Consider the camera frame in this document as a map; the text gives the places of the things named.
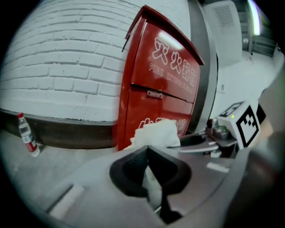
water bottle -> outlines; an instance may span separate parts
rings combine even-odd
[[[31,128],[24,117],[24,114],[21,112],[18,114],[19,118],[19,131],[20,135],[26,144],[28,151],[33,157],[37,157],[40,154],[40,149],[35,142],[35,139],[32,135]]]

dark baseboard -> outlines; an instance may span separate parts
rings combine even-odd
[[[92,122],[24,114],[37,143],[68,149],[102,149],[112,140],[115,122]],[[0,110],[1,129],[20,137],[16,112]]]

fire extinguisher box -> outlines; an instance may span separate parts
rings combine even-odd
[[[131,144],[136,129],[164,118],[176,122],[179,137],[185,135],[204,61],[175,25],[146,5],[136,15],[126,39],[118,125],[114,128],[118,150]]]

concrete floor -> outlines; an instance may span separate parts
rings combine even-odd
[[[111,154],[116,149],[62,149],[40,146],[32,157],[22,139],[0,130],[0,157],[7,175],[17,191],[42,207],[42,198],[74,170],[86,162]]]

red bottle cap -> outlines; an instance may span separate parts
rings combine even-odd
[[[19,112],[19,113],[18,113],[18,118],[22,118],[22,117],[24,117],[24,113]]]

